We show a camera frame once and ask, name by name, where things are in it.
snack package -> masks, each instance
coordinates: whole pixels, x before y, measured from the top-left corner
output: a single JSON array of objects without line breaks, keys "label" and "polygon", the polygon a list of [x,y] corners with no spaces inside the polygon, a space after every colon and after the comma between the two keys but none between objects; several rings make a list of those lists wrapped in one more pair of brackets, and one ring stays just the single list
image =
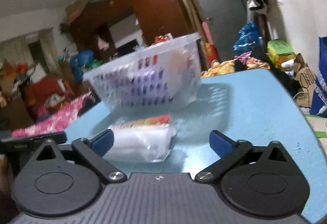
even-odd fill
[{"label": "snack package", "polygon": [[114,129],[113,134],[113,147],[104,155],[104,159],[155,163],[164,161],[169,155],[176,128],[169,124],[143,125]]},{"label": "snack package", "polygon": [[171,35],[171,33],[166,34],[164,36],[157,36],[154,38],[154,44],[164,42],[164,41],[169,41],[171,39],[173,39],[173,36]]},{"label": "snack package", "polygon": [[164,123],[169,123],[169,121],[170,121],[170,115],[161,115],[161,116],[150,117],[146,119],[138,119],[118,125],[110,125],[108,129],[116,131],[120,129],[132,128],[135,126],[142,126],[142,125],[160,125]]}]

white cable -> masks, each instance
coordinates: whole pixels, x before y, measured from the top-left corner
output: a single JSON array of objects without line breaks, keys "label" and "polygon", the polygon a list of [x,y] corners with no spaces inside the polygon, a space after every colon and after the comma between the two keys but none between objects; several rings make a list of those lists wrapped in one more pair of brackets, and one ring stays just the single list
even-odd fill
[{"label": "white cable", "polygon": [[303,93],[303,94],[305,94],[306,96],[308,96],[308,94],[307,93],[305,93],[305,92],[303,92],[303,91],[301,91],[301,92],[298,92],[294,97],[293,97],[293,99],[295,99],[296,97],[297,97],[297,95],[299,95],[299,94],[301,94],[301,93]]}]

blue gripper pad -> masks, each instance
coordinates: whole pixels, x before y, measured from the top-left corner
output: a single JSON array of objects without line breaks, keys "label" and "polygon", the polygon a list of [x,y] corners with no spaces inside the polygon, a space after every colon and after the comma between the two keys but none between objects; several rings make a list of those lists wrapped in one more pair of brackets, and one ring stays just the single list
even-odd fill
[{"label": "blue gripper pad", "polygon": [[223,158],[231,153],[238,145],[237,142],[233,141],[217,130],[211,131],[209,143],[212,150],[216,152],[220,158]]},{"label": "blue gripper pad", "polygon": [[113,132],[108,129],[95,138],[90,148],[103,157],[112,148],[113,142]]}]

pink blanket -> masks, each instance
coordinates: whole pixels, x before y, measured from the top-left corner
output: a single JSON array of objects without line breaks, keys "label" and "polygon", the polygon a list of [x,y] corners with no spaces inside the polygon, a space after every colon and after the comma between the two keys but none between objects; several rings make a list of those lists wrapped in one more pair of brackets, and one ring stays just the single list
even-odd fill
[{"label": "pink blanket", "polygon": [[69,105],[63,107],[56,114],[52,115],[45,121],[27,127],[25,129],[17,129],[11,133],[13,138],[29,137],[40,134],[61,132],[65,130],[71,123],[76,121],[77,113],[83,106],[83,100],[89,93],[86,93],[75,100]]}]

gray ribbed surface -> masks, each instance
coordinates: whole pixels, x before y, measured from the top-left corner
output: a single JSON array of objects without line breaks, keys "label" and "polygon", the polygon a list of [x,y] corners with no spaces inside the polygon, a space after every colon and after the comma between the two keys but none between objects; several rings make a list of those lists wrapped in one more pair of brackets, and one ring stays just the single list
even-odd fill
[{"label": "gray ribbed surface", "polygon": [[305,224],[301,217],[258,220],[241,215],[217,195],[213,186],[189,174],[132,174],[125,183],[106,187],[89,209],[56,220],[19,216],[16,224]]}]

